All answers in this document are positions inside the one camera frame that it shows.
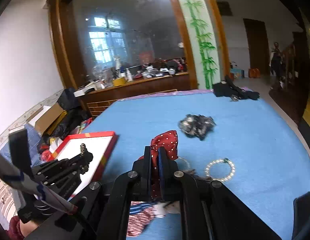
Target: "red polka dot cloth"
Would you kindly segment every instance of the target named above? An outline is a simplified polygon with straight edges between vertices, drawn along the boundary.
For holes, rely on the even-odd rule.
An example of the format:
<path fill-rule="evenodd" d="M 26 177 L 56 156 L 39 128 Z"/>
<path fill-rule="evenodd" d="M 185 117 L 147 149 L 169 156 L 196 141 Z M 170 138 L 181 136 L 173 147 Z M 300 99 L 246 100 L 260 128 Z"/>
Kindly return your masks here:
<path fill-rule="evenodd" d="M 177 156 L 178 137 L 175 130 L 170 130 L 157 135 L 151 140 L 151 157 L 152 157 L 152 197 L 154 199 L 161 198 L 158 174 L 158 149 L 164 147 L 167 157 L 171 160 L 176 160 Z"/>

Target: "bed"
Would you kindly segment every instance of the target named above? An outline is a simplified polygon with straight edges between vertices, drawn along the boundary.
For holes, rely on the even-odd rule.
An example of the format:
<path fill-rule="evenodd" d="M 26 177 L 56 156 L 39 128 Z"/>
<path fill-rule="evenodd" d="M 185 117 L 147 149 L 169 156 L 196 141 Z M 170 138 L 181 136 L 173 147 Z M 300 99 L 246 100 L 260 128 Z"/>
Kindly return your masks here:
<path fill-rule="evenodd" d="M 217 125 L 204 141 L 188 138 L 177 127 L 186 114 L 211 116 Z M 229 158 L 236 174 L 225 185 L 283 240 L 291 239 L 293 200 L 310 191 L 310 157 L 264 100 L 232 102 L 199 92 L 117 101 L 85 132 L 107 130 L 115 131 L 119 139 L 103 183 L 131 170 L 154 136 L 177 130 L 178 156 L 187 159 L 200 176 L 210 161 Z M 155 218 L 136 239 L 155 240 L 159 236 L 181 239 L 179 214 Z"/>

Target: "black plastic bag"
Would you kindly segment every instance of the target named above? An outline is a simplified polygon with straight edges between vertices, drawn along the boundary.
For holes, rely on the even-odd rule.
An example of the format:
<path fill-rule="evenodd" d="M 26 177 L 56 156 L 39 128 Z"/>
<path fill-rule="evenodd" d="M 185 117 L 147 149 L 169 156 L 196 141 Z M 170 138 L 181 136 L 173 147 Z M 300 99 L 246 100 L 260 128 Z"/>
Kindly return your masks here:
<path fill-rule="evenodd" d="M 67 112 L 71 109 L 80 106 L 80 102 L 74 96 L 74 92 L 75 90 L 73 88 L 64 89 L 63 93 L 57 100 L 60 107 L 66 110 Z"/>
<path fill-rule="evenodd" d="M 50 136 L 59 137 L 64 140 L 65 137 L 76 128 L 76 126 L 80 125 L 82 121 L 88 118 L 89 116 L 87 112 L 82 110 L 81 107 L 71 109 L 67 112 L 67 115 L 61 120 Z"/>

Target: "wooden door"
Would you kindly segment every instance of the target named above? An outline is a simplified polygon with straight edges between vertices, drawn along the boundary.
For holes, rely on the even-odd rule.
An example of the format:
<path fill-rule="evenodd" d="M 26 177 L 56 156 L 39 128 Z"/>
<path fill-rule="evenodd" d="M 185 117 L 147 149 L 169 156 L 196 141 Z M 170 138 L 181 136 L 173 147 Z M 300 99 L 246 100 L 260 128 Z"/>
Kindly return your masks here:
<path fill-rule="evenodd" d="M 269 75 L 269 48 L 265 23 L 244 19 L 247 33 L 250 68 L 258 68 L 261 74 Z"/>

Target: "pearl bracelet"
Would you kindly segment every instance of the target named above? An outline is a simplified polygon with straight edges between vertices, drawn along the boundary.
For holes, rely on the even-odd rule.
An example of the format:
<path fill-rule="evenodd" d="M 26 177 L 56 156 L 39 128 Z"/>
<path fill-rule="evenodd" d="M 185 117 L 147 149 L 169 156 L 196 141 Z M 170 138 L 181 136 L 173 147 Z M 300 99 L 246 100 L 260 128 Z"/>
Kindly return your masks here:
<path fill-rule="evenodd" d="M 222 178 L 222 179 L 214 179 L 214 180 L 219 180 L 219 181 L 228 181 L 228 180 L 230 180 L 233 176 L 234 176 L 234 173 L 235 173 L 235 165 L 229 160 L 229 159 L 227 159 L 227 158 L 225 158 L 225 159 L 219 159 L 219 160 L 215 160 L 215 161 L 213 161 L 213 162 L 211 162 L 211 163 L 209 163 L 208 165 L 207 165 L 207 167 L 206 167 L 206 170 L 205 170 L 205 174 L 206 174 L 206 176 L 208 176 L 208 177 L 210 177 L 210 175 L 209 175 L 209 169 L 213 166 L 213 165 L 215 165 L 215 164 L 218 164 L 218 163 L 228 163 L 228 165 L 231 167 L 231 172 L 226 176 L 226 177 L 224 177 L 224 178 Z"/>

